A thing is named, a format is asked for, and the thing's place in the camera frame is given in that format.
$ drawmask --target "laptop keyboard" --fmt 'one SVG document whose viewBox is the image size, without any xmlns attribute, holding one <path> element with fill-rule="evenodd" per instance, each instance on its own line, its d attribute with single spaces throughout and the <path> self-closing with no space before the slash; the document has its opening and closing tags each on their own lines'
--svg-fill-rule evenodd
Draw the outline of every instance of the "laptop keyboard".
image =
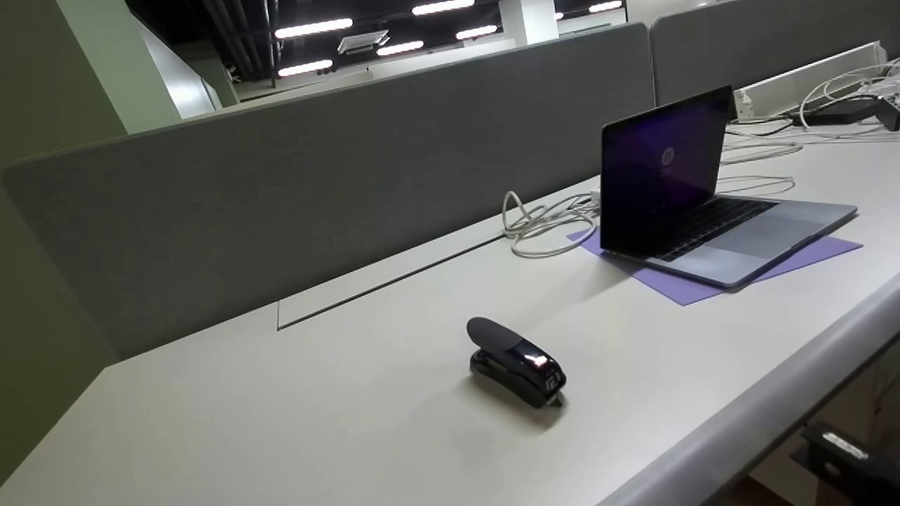
<svg viewBox="0 0 900 506">
<path fill-rule="evenodd" d="M 683 216 L 674 227 L 672 227 L 672 245 L 665 245 L 664 255 L 665 262 L 695 249 L 698 245 L 703 245 L 705 238 L 745 221 L 752 213 L 761 213 L 773 209 L 773 202 L 757 202 L 757 200 L 713 200 L 709 204 L 703 204 L 698 213 Z"/>
</svg>

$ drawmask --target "laptop lid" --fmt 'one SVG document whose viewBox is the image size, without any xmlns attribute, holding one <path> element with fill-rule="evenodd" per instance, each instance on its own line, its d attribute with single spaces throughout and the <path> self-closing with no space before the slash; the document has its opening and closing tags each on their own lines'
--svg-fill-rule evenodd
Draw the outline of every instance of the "laptop lid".
<svg viewBox="0 0 900 506">
<path fill-rule="evenodd" d="M 720 171 L 730 86 L 602 130 L 602 245 L 653 255 L 657 233 L 700 209 Z"/>
<path fill-rule="evenodd" d="M 738 290 L 854 216 L 854 204 L 838 202 L 713 197 L 730 119 L 730 91 L 713 91 L 602 133 L 605 249 Z M 751 213 L 720 221 L 720 204 Z"/>
</svg>

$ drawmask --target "ceiling light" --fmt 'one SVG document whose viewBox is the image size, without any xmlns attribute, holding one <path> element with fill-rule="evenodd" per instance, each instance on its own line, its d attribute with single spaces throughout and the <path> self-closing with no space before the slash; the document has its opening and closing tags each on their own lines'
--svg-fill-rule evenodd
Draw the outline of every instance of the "ceiling light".
<svg viewBox="0 0 900 506">
<path fill-rule="evenodd" d="M 456 10 L 468 6 L 475 6 L 475 0 L 421 2 L 421 6 L 413 6 L 413 17 L 426 17 L 426 15 Z"/>
<path fill-rule="evenodd" d="M 293 68 L 280 68 L 277 76 L 300 76 L 300 74 L 316 74 L 331 68 L 331 60 L 314 60 L 314 62 L 302 62 L 302 65 L 293 65 Z"/>
<path fill-rule="evenodd" d="M 467 32 L 456 32 L 456 39 L 475 39 L 475 37 L 487 37 L 487 33 L 498 33 L 498 26 L 475 26 Z"/>
<path fill-rule="evenodd" d="M 586 10 L 616 10 L 616 9 L 622 9 L 622 2 L 593 2 Z"/>
<path fill-rule="evenodd" d="M 345 32 L 345 27 L 350 27 L 350 26 L 353 26 L 353 19 L 336 17 L 336 19 L 323 19 L 323 23 L 287 26 L 287 27 L 277 27 L 276 37 L 277 37 L 277 39 L 294 39 L 294 37 Z"/>
<path fill-rule="evenodd" d="M 392 54 L 409 54 L 409 51 L 418 51 L 423 47 L 421 39 L 409 39 L 409 41 L 401 41 L 401 44 L 385 44 L 377 51 L 377 57 L 392 57 Z"/>
</svg>

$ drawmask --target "laptop screen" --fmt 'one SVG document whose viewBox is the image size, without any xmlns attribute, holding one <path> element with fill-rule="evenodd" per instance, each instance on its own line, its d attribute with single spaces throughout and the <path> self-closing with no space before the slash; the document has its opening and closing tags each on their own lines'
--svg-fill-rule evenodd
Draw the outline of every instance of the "laptop screen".
<svg viewBox="0 0 900 506">
<path fill-rule="evenodd" d="M 653 254 L 665 225 L 713 193 L 730 91 L 610 124 L 602 133 L 602 241 Z"/>
</svg>

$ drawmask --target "gray fabric divider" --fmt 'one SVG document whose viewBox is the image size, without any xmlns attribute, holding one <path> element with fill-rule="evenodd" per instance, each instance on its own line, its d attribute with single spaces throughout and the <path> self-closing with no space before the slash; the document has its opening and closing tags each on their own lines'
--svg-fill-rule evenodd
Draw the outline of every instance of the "gray fabric divider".
<svg viewBox="0 0 900 506">
<path fill-rule="evenodd" d="M 117 358 L 595 175 L 648 109 L 643 26 L 134 134 L 4 171 Z"/>
<path fill-rule="evenodd" d="M 664 17 L 648 32 L 657 100 L 751 85 L 880 39 L 900 54 L 897 0 L 733 0 Z"/>
</svg>

